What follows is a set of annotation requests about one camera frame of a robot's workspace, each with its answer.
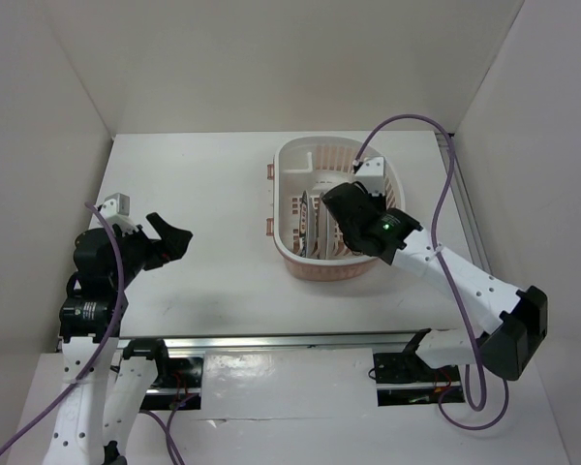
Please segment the orange sunburst plate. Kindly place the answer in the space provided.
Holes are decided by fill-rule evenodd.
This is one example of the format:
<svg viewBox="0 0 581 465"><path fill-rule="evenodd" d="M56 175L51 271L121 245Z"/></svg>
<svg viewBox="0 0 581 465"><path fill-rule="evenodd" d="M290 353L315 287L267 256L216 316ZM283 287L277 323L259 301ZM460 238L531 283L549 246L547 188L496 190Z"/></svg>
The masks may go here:
<svg viewBox="0 0 581 465"><path fill-rule="evenodd" d="M337 233L337 223L324 204L321 205L320 222L321 258L334 260L343 253L345 244Z"/></svg>

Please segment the green rimmed white plate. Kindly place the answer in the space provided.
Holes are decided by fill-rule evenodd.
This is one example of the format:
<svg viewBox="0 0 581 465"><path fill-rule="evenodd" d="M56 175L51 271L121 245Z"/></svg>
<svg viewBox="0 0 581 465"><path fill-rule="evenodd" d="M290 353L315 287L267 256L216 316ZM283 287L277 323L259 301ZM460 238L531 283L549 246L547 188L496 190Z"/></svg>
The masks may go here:
<svg viewBox="0 0 581 465"><path fill-rule="evenodd" d="M307 191L304 191L299 202L299 256L308 258L310 253L310 200Z"/></svg>

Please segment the red character white plate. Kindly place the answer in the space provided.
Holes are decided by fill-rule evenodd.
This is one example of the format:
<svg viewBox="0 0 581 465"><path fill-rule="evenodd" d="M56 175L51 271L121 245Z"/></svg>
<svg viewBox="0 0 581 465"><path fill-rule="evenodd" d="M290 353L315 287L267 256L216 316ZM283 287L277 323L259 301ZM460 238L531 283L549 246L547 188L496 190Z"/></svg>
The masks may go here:
<svg viewBox="0 0 581 465"><path fill-rule="evenodd" d="M313 232L315 239L315 249L313 257L324 260L326 257L327 244L327 226L326 226L326 207L323 203L323 193L313 198L314 201L314 221Z"/></svg>

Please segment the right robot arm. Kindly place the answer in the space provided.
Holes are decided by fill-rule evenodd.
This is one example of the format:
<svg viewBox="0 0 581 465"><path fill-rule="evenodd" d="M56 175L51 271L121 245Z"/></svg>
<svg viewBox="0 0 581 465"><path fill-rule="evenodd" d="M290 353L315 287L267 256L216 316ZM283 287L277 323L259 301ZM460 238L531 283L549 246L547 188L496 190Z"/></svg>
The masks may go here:
<svg viewBox="0 0 581 465"><path fill-rule="evenodd" d="M507 381L521 377L547 335L548 296L543 290L521 290L488 274L358 182L332 188L321 202L352 251L414 274L459 307L463 333L428 331L403 357L408 376L423 380L446 365L480 364Z"/></svg>

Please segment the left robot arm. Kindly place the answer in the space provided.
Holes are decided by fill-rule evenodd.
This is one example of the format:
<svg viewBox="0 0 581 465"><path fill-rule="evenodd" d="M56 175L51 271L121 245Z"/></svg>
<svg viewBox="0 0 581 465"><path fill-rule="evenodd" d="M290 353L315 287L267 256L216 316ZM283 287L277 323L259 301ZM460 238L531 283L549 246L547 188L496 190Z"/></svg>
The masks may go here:
<svg viewBox="0 0 581 465"><path fill-rule="evenodd" d="M150 238L131 220L103 209L99 227L75 241L76 270L60 312L64 391L45 464L124 464L131 430L150 386L168 381L171 362L161 339L137 339L121 351L120 323L128 306L126 288L142 271L184 257L193 237L157 213L146 219Z"/></svg>

